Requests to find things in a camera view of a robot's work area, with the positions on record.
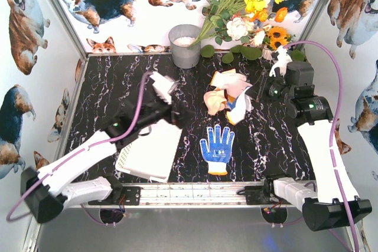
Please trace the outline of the blue dotted white glove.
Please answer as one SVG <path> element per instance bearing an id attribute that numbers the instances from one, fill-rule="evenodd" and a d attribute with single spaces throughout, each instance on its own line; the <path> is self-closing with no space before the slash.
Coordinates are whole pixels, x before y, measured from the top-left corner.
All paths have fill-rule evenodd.
<path id="1" fill-rule="evenodd" d="M 250 97 L 246 95 L 246 92 L 249 89 L 250 87 L 245 88 L 233 103 L 227 104 L 230 110 L 227 111 L 226 116 L 229 123 L 232 125 L 238 124 L 245 118 L 247 112 L 251 112 L 253 110 Z"/>
<path id="2" fill-rule="evenodd" d="M 234 136 L 228 126 L 207 127 L 207 137 L 200 140 L 200 149 L 208 165 L 208 174 L 227 175 L 226 168 L 232 156 Z"/>

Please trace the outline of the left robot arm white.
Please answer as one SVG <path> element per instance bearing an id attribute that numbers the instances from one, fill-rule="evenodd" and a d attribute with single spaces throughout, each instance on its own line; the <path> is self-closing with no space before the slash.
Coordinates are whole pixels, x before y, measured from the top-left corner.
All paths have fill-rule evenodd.
<path id="1" fill-rule="evenodd" d="M 127 174 L 167 182 L 182 130 L 193 116 L 180 103 L 127 104 L 72 152 L 37 171 L 28 168 L 23 172 L 21 196 L 39 224 L 71 206 L 92 201 L 114 203 L 123 186 L 112 174 L 75 182 L 114 154 L 124 161 Z"/>

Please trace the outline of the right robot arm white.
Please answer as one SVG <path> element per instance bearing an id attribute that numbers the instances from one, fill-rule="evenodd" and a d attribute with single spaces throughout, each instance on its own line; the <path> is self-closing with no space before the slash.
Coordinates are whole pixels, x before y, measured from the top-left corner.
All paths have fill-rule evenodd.
<path id="1" fill-rule="evenodd" d="M 271 175 L 264 182 L 265 191 L 301 211 L 311 231 L 352 227 L 372 212 L 372 205 L 359 197 L 347 175 L 335 139 L 336 120 L 327 99 L 314 93 L 313 78 L 310 63 L 274 64 L 248 93 L 256 102 L 286 106 L 305 143 L 317 186 L 312 191 L 288 175 Z"/>

